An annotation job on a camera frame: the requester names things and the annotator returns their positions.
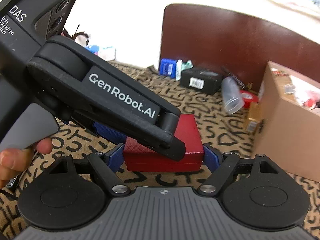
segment cardboard box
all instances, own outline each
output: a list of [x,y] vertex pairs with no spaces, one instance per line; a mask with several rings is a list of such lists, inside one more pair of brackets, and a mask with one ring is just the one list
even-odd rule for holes
[[244,129],[247,132],[254,133],[261,122],[261,106],[256,102],[251,102],[247,119],[244,122]]
[[320,115],[288,99],[272,68],[286,71],[309,84],[320,84],[294,70],[268,62],[261,95],[262,127],[254,138],[252,157],[265,154],[287,172],[320,182]]

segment small brown box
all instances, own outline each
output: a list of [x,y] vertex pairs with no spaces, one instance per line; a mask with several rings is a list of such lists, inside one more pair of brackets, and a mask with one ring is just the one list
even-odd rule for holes
[[244,129],[247,132],[254,133],[261,122],[261,108],[258,103],[251,102],[247,119],[244,123]]

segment red object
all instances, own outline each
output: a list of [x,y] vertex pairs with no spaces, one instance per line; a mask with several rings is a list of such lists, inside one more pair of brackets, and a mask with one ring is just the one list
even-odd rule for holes
[[240,93],[241,93],[241,96],[242,96],[243,101],[244,101],[244,106],[243,107],[245,107],[245,108],[249,108],[251,102],[255,102],[255,103],[259,102],[258,97],[255,94],[251,93],[251,92],[248,92],[248,91],[245,91],[245,90],[240,90]]
[[305,107],[310,110],[316,107],[316,103],[313,99],[309,98],[306,102],[303,103]]
[[204,155],[201,137],[193,114],[180,116],[175,137],[186,145],[186,154],[179,162],[150,150],[127,137],[123,156],[129,171],[182,172],[199,171]]
[[310,99],[312,99],[315,103],[320,101],[319,92],[307,90],[306,93],[310,97]]

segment blue box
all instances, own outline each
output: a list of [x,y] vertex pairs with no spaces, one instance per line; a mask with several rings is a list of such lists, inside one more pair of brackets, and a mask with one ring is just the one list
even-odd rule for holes
[[159,75],[176,78],[177,60],[163,58],[160,63]]

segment grey handle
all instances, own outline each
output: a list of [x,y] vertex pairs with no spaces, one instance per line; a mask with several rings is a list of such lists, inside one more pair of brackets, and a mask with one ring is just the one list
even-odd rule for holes
[[59,125],[53,115],[31,103],[0,142],[0,152],[8,148],[25,149],[58,130]]
[[278,232],[253,230],[232,220],[214,198],[191,187],[138,187],[111,200],[91,224],[65,232],[28,227],[15,240],[314,240],[301,227]]

